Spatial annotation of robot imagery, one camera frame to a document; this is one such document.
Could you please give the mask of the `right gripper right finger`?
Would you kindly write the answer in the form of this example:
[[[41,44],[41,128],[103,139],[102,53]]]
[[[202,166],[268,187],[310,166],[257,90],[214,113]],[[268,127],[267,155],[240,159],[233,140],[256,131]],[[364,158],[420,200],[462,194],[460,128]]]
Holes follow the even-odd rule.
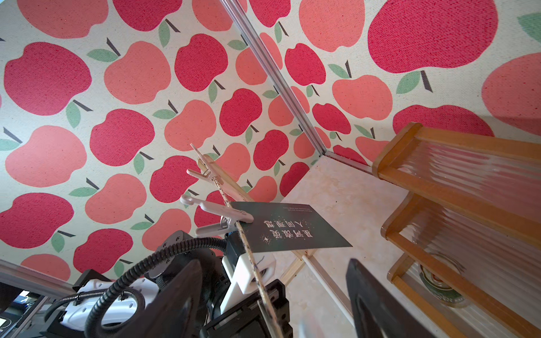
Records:
[[[346,282],[358,337],[432,337],[356,259],[350,259]]]

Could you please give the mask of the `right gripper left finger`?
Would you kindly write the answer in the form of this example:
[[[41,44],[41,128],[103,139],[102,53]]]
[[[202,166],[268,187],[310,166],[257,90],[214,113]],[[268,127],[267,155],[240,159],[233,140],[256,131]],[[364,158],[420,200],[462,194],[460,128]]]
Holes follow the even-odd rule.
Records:
[[[202,269],[193,260],[116,337],[191,337],[199,308]]]

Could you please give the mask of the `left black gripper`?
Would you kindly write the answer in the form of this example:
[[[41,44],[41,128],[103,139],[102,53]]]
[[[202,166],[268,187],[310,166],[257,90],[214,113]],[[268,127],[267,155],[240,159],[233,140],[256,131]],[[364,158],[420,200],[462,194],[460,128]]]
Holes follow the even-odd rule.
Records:
[[[156,284],[165,288],[190,261],[198,260],[201,298],[192,337],[271,337],[240,236],[232,232],[223,243],[222,256],[217,249],[199,248],[165,260],[156,267]]]

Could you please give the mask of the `white clothespin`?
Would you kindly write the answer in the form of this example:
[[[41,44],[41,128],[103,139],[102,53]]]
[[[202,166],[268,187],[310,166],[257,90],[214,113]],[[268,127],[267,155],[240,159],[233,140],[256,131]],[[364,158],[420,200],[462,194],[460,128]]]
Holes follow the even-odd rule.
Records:
[[[198,205],[203,211],[219,215],[221,220],[217,224],[207,225],[195,230],[198,238],[226,235],[237,230],[237,223],[253,223],[254,217],[246,211],[222,206],[210,201],[203,201],[183,194],[180,201],[187,206]]]

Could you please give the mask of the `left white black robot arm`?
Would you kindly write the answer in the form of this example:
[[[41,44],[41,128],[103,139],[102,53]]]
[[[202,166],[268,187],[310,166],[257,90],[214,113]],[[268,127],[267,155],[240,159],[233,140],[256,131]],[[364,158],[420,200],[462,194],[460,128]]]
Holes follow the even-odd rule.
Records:
[[[93,270],[45,314],[46,337],[273,337],[236,234],[179,231],[115,282]]]

